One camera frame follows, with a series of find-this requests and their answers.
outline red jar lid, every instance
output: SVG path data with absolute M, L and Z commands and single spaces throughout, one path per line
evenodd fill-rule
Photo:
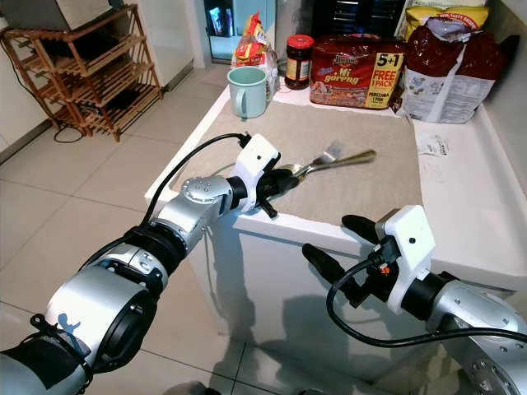
M 308 35 L 292 35 L 287 39 L 287 45 L 297 49 L 311 48 L 314 42 Z

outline jar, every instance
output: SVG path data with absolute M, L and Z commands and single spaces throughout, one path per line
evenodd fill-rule
M 311 48 L 315 41 L 308 35 L 292 35 L 287 39 L 286 85 L 293 90 L 310 84 Z

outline tiled floor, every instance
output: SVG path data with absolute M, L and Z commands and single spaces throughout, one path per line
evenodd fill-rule
M 192 72 L 120 144 L 108 136 L 58 144 L 49 130 L 0 166 L 1 349 L 33 332 L 31 314 L 45 311 L 91 253 L 138 223 L 143 194 L 222 92 L 226 72 L 219 65 Z M 96 376 L 87 393 L 161 395 L 190 380 L 235 395 L 289 395 L 305 387 L 363 393 L 349 378 L 314 373 L 217 335 L 194 273 L 182 263 L 142 351 L 124 368 Z

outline mug handle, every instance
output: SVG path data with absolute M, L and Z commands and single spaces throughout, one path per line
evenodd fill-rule
M 245 97 L 245 89 L 240 89 L 236 94 L 235 108 L 236 112 L 242 117 L 245 118 L 246 114 L 243 110 L 243 101 Z

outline white countertop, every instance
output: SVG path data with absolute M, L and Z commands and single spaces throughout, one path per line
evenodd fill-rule
M 394 116 L 389 109 L 372 111 L 315 105 L 309 102 L 308 90 L 289 91 L 285 86 L 282 89 L 284 91 L 273 98 L 282 103 Z M 148 189 L 145 194 L 148 202 L 169 171 L 198 145 L 228 100 L 227 88 Z M 450 146 L 448 156 L 419 156 L 422 199 L 436 239 L 432 270 L 446 270 L 485 286 L 527 289 L 527 243 L 524 242 L 527 240 L 527 199 L 484 106 L 480 106 L 475 117 L 464 125 L 413 122 L 416 137 L 438 134 L 446 138 Z M 177 191 L 166 188 L 157 208 L 176 195 Z M 336 251 L 358 253 L 360 248 L 358 242 L 338 226 L 315 225 L 287 214 L 270 220 L 256 211 L 251 215 L 239 215 L 235 226 L 253 232 L 256 227 L 266 235 L 279 235 Z M 306 229 L 313 230 L 312 236 L 306 236 Z

